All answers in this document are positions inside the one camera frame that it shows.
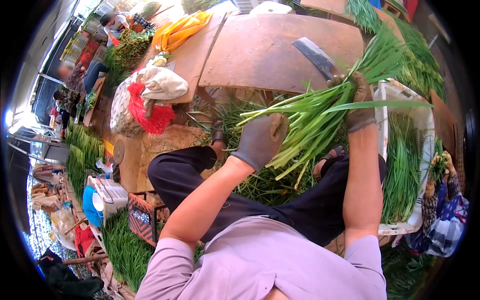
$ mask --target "yellow bag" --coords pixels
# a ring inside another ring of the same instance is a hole
[[[155,31],[152,45],[160,47],[162,51],[173,51],[183,44],[189,36],[204,28],[212,15],[212,13],[197,11],[175,23],[168,22]]]

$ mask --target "cleaver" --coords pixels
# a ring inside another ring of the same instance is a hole
[[[306,37],[302,37],[292,44],[315,64],[327,80],[333,80],[330,68],[335,66],[335,63],[320,47]]]

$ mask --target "sandal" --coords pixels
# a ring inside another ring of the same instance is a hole
[[[331,158],[334,158],[334,157],[339,157],[339,156],[344,156],[345,154],[348,154],[348,151],[347,151],[347,146],[345,144],[338,144],[336,145],[335,147],[332,148],[332,150],[335,150],[335,153],[336,153],[336,156],[333,156],[330,154],[330,151],[328,151],[329,153],[327,153],[325,156],[323,156],[322,158],[320,158],[320,160],[318,162],[321,162],[322,160],[324,159],[331,159]],[[319,180],[321,179],[321,177],[314,177],[316,180]]]
[[[223,122],[221,118],[216,118],[212,121],[212,126],[210,129],[210,136],[212,137],[212,145],[215,141],[221,140],[225,143],[225,146],[228,144],[227,137],[223,134]]]

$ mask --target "gloved hand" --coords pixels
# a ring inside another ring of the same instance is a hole
[[[278,153],[287,131],[288,118],[279,112],[256,118],[243,127],[239,148],[232,155],[258,172]]]
[[[452,156],[447,151],[443,151],[442,156],[444,157],[444,160],[445,160],[445,167],[450,172],[449,177],[455,176],[456,170],[455,170],[455,167],[453,166]]]
[[[363,74],[355,71],[352,73],[351,79],[357,86],[353,102],[373,101],[369,84]],[[353,133],[375,123],[375,110],[373,108],[350,109],[345,116],[347,133]]]
[[[113,46],[116,47],[116,46],[118,46],[118,45],[121,43],[121,41],[119,41],[119,40],[117,40],[116,38],[114,38],[114,39],[112,40],[112,43],[113,43]]]

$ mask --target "lavender shirt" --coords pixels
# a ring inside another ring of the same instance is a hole
[[[245,217],[217,234],[193,265],[191,249],[162,239],[137,299],[263,299],[276,286],[291,300],[386,299],[378,240],[365,236],[345,258],[265,216]]]

